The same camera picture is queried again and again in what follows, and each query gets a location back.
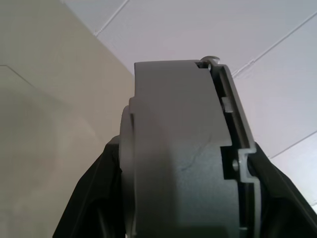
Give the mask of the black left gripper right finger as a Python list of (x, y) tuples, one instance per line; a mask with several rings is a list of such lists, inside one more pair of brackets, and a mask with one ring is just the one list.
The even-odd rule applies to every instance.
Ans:
[(244, 143), (244, 238), (317, 238), (317, 214), (254, 141)]

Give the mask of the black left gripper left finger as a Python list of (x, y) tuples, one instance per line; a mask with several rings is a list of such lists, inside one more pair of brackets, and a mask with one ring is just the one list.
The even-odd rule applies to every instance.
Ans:
[(53, 238), (133, 238), (134, 195), (112, 138), (77, 182)]

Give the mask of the silver motor housing copper windings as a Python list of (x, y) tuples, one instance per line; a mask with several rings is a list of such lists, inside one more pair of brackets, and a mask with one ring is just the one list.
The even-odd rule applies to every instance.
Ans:
[(210, 71), (193, 60), (138, 62), (120, 127), (128, 238), (239, 238), (238, 186)]

